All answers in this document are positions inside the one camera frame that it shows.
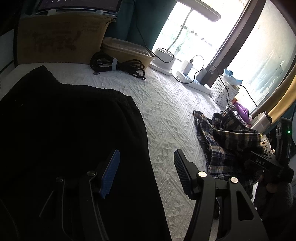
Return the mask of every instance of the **plaid shirt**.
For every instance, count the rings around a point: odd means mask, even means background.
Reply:
[[[206,154],[207,171],[218,179],[237,177],[252,198],[254,172],[246,170],[242,152],[262,153],[260,134],[241,121],[231,109],[214,113],[212,121],[200,111],[193,111],[197,138]]]

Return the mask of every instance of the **metal screw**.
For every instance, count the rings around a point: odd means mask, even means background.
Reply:
[[[92,177],[92,176],[95,175],[95,174],[96,174],[95,171],[88,171],[88,172],[87,172],[87,175],[90,176],[90,177]]]
[[[232,177],[230,180],[231,180],[232,183],[238,183],[239,182],[239,180],[236,177]]]
[[[200,177],[206,177],[206,176],[207,176],[207,173],[201,171],[201,172],[198,173],[198,175],[199,175]]]
[[[63,179],[62,177],[57,177],[57,178],[56,178],[57,183],[61,183],[63,180],[64,180],[64,179]]]

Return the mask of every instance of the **outdoor view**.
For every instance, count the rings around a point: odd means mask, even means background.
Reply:
[[[204,2],[219,12],[221,19],[213,23],[196,11],[190,13],[181,35],[170,48],[177,57],[172,67],[173,74],[180,69],[183,60],[189,61],[198,54],[204,58],[204,66],[207,66],[236,24],[248,0]],[[177,2],[153,50],[158,47],[168,48],[173,43],[189,11],[189,7]],[[272,2],[267,0],[254,29],[228,69],[234,72],[234,77],[243,79],[243,86],[256,104],[260,105],[287,74],[295,51],[296,37],[292,29]],[[202,58],[196,57],[193,64],[188,74],[191,78],[202,68]],[[250,112],[255,109],[244,88],[240,88],[236,98]]]
[[[181,61],[185,59],[189,61],[197,54],[204,58],[207,66],[231,32],[248,0],[204,0],[203,2],[219,12],[221,19],[213,23],[196,11],[190,13],[181,35],[169,49],[177,57],[172,67],[173,74],[180,68]],[[154,44],[153,51],[159,47],[167,49],[173,43],[189,11],[189,7],[176,3]],[[189,73],[191,78],[196,69],[202,68],[203,61],[200,57],[196,57],[193,64],[194,69]]]
[[[296,37],[283,15],[270,0],[246,42],[228,69],[243,79],[257,105],[263,103],[279,86],[295,57]],[[236,96],[250,111],[256,107],[244,88]]]

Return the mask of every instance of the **pegboard basket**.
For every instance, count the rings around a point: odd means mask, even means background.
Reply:
[[[229,101],[232,101],[233,98],[238,94],[238,90],[236,90],[232,85],[230,85],[227,81],[225,81],[223,76],[221,76],[221,79],[228,89]],[[227,90],[225,89],[224,85],[221,83],[221,80],[219,77],[217,78],[215,83],[212,85],[211,90],[212,92],[210,95],[214,100],[214,102],[225,108],[227,106]]]

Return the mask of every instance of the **white power strip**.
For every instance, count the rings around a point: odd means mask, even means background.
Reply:
[[[174,76],[177,80],[181,81],[181,82],[191,82],[192,79],[190,79],[187,75],[184,75],[182,72],[180,72],[179,70],[176,73],[176,76]],[[210,87],[208,87],[208,85],[201,85],[200,83],[198,83],[197,80],[194,80],[192,83],[190,84],[183,84],[186,86],[190,86],[196,90],[199,90],[201,92],[204,92],[206,94],[210,94],[211,93],[211,89]]]

